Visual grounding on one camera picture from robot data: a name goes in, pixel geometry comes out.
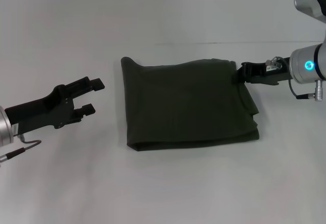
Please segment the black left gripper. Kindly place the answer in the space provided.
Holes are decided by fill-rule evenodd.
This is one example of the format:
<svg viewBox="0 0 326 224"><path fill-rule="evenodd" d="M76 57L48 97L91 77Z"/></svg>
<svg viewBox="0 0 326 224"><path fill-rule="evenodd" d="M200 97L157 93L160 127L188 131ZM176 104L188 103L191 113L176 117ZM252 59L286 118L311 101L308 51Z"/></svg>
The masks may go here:
<svg viewBox="0 0 326 224"><path fill-rule="evenodd" d="M53 126L59 129L67 124L80 122L84 116L96 112L92 104L74 109L70 94L99 91L105 86L100 78L84 77L68 85L56 86L46 97L5 109L11 125L18 125L18 134Z"/></svg>

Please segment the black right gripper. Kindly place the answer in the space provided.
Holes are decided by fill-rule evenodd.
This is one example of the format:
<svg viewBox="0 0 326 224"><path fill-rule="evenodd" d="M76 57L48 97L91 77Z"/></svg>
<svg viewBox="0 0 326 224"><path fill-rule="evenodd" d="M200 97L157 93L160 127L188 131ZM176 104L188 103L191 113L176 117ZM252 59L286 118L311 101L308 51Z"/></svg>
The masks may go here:
<svg viewBox="0 0 326 224"><path fill-rule="evenodd" d="M254 83L277 86L280 81L291 80L289 61L275 61L276 67L268 68L266 63L244 62L232 76L232 83Z"/></svg>

